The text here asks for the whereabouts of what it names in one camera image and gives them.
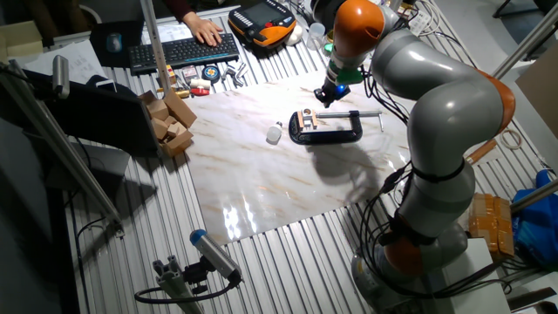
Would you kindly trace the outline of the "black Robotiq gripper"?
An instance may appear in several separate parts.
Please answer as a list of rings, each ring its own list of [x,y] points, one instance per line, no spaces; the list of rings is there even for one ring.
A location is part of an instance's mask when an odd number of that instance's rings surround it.
[[[328,79],[325,80],[322,88],[314,90],[316,99],[326,108],[330,108],[349,93],[350,87],[348,85],[336,85]]]

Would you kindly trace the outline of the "person's bare hand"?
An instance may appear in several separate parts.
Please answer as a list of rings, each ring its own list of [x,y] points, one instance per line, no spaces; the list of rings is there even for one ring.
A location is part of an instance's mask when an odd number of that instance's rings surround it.
[[[217,46],[221,43],[222,28],[210,20],[200,18],[195,12],[187,13],[182,22],[192,34],[203,44]]]

